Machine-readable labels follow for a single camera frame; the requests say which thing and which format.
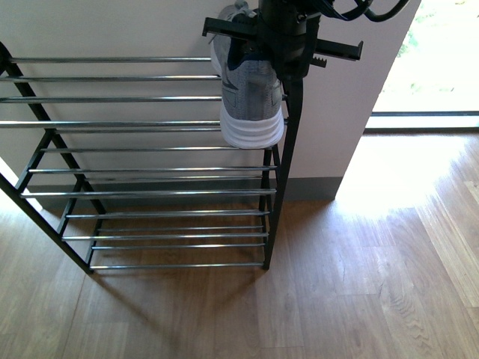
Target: white wall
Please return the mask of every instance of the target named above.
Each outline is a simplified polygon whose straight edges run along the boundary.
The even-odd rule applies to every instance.
[[[338,8],[353,6],[353,1],[337,0]],[[396,0],[384,0],[374,5],[382,12],[393,6]],[[305,80],[305,102],[299,130],[296,154],[291,177],[342,177],[347,169],[356,145],[364,130],[376,98],[391,68],[394,57],[402,43],[420,0],[411,4],[396,18],[375,24],[365,18],[355,22],[323,19],[319,37],[356,45],[364,41],[362,60],[359,62],[329,59],[325,69],[311,68]],[[216,14],[230,1],[225,0],[0,0],[0,41],[15,57],[28,56],[168,56],[209,55],[207,39],[201,36],[205,16]],[[62,67],[65,73],[69,67]],[[128,67],[99,67],[98,74],[125,73],[152,74],[158,72],[193,72],[177,65],[158,71],[152,65]],[[34,74],[56,73],[51,67],[25,67]],[[211,73],[209,65],[200,72]],[[78,74],[95,73],[88,67],[80,67]],[[161,90],[152,84],[131,85],[129,93],[155,94]],[[0,96],[15,95],[11,85],[0,85]],[[63,94],[65,88],[38,86],[47,94]],[[80,85],[72,94],[89,93],[90,85]],[[194,93],[219,93],[218,85],[196,84],[189,89]],[[123,94],[116,85],[105,85],[102,93]],[[88,117],[115,120],[133,116],[141,106],[141,120],[154,120],[157,108],[152,105],[120,105],[108,108],[104,105],[50,106],[53,118],[82,120]],[[166,116],[213,118],[218,104],[190,107],[182,105],[181,111],[168,109]],[[24,107],[0,105],[2,120],[31,119]],[[0,133],[0,156],[18,173],[30,156],[33,132],[26,132],[19,140],[12,132]],[[116,137],[109,141],[129,141],[131,138]],[[95,144],[98,138],[85,140]],[[216,139],[207,138],[207,143]],[[224,155],[227,161],[235,161],[231,154]],[[102,159],[115,167],[115,161],[126,159],[110,156]],[[152,158],[145,158],[145,164]],[[195,164],[205,157],[192,157]],[[93,159],[82,159],[91,165]]]

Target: greenery outside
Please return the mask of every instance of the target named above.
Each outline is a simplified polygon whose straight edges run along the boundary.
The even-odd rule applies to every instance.
[[[374,111],[479,110],[479,0],[422,0]]]

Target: metal bar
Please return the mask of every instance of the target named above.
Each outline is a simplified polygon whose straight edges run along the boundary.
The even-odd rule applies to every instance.
[[[20,198],[19,192],[2,174],[0,174],[0,188],[48,237],[50,237],[58,247],[60,247],[67,256],[73,260],[73,262],[75,262],[85,273],[92,273],[88,264],[67,243],[61,240],[61,236],[27,200]]]
[[[220,132],[218,128],[183,128],[183,129],[59,129],[56,133],[69,135],[104,135],[106,133],[171,133],[171,132]]]
[[[78,179],[76,181],[75,186],[73,187],[73,191],[74,192],[80,191],[82,189],[83,183],[84,183],[83,179]],[[67,215],[72,214],[73,208],[75,208],[75,205],[76,205],[76,201],[77,201],[76,198],[70,198],[67,202],[67,205],[65,206],[63,214],[61,215],[60,224],[57,227],[57,232],[60,236],[63,236],[63,234],[65,233],[65,230],[67,229],[68,221],[70,220],[69,218],[67,218]]]
[[[272,249],[275,245],[276,233],[278,232],[278,223],[283,205],[284,193],[286,192],[286,185],[291,168],[291,161],[293,160],[294,146],[296,143],[296,136],[298,134],[299,120],[302,113],[302,99],[303,99],[303,81],[284,82],[284,92],[287,94],[287,109],[288,109],[288,125],[286,131],[286,138],[284,140],[283,156],[281,160],[281,167],[279,169],[277,193],[275,196],[275,204],[273,207],[271,221],[269,226],[269,238],[266,243],[264,251],[264,269],[269,269],[271,264]]]
[[[178,177],[121,177],[121,178],[102,178],[88,177],[90,183],[102,182],[201,182],[201,181],[235,181],[235,180],[260,180],[261,176],[178,176]]]
[[[157,249],[194,249],[194,248],[249,248],[264,247],[264,243],[232,244],[232,245],[124,245],[124,246],[94,246],[94,251],[143,251]]]
[[[75,219],[124,219],[124,218],[188,218],[188,217],[237,217],[237,216],[262,216],[269,212],[250,210],[196,210],[196,211],[166,211],[166,212],[113,212],[99,215],[68,215],[68,218]]]
[[[81,198],[84,200],[100,198],[151,198],[176,196],[256,196],[275,193],[275,189],[200,189],[177,191],[89,191],[89,192],[29,192],[21,198]]]
[[[143,236],[65,236],[65,242],[82,241],[150,241],[168,239],[263,238],[268,233],[208,233],[208,234],[156,234]]]
[[[33,152],[33,155],[30,158],[30,161],[28,164],[25,166],[22,174],[20,174],[18,181],[16,182],[15,188],[19,191],[22,192],[25,190],[27,187],[28,183],[31,180],[31,177],[33,176],[33,173],[30,172],[30,170],[37,168],[37,166],[40,164],[40,161],[42,160],[42,157],[44,155],[44,152],[41,150],[44,150],[50,145],[50,142],[52,142],[54,132],[50,129],[46,130],[45,133],[43,134],[43,137],[41,138],[37,148]]]
[[[197,102],[221,101],[221,96],[116,96],[116,97],[1,97],[3,103],[130,103],[130,102]]]
[[[222,227],[139,227],[139,228],[99,228],[98,232],[155,232],[180,230],[258,230],[262,226],[222,226]]]
[[[218,81],[218,75],[173,76],[4,76],[0,82],[156,82],[156,81]]]
[[[219,126],[217,120],[178,121],[0,121],[0,128],[7,129],[84,129],[117,127],[176,127],[176,126]]]
[[[167,152],[240,150],[233,146],[157,147],[157,148],[46,148],[45,153]]]
[[[106,269],[181,269],[181,268],[206,268],[206,267],[258,267],[263,263],[216,263],[216,264],[156,264],[139,266],[91,266],[95,271]]]
[[[168,63],[168,62],[209,62],[205,57],[78,57],[78,58],[10,58],[12,64],[104,64],[104,63]]]
[[[198,168],[112,168],[105,170],[82,169],[32,169],[33,174],[112,174],[112,173],[162,173],[162,172],[222,172],[222,171],[273,171],[276,166],[258,167],[198,167]]]

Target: white shoe sole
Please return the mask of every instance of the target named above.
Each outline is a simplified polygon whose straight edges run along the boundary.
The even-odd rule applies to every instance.
[[[237,120],[229,115],[222,102],[219,123],[223,138],[230,145],[249,150],[267,148],[277,144],[284,131],[281,108],[272,118],[259,121]]]

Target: gray baseboard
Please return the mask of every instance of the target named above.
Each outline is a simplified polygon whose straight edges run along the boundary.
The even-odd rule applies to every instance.
[[[288,180],[284,200],[334,200],[342,181],[342,177],[312,177],[290,178]],[[117,184],[93,184],[96,191],[154,191],[154,190],[188,190],[188,189],[233,189],[233,188],[260,188],[259,180],[250,181],[210,181],[210,182],[173,182],[173,183],[117,183]],[[29,186],[30,192],[69,192],[72,186],[62,185],[33,185]],[[108,207],[123,206],[169,206],[200,203],[248,203],[256,201],[256,197],[162,197],[142,198],[126,200],[102,200]],[[67,200],[53,200],[43,198],[40,204],[46,209],[64,208]],[[91,207],[89,200],[79,200],[77,207]]]

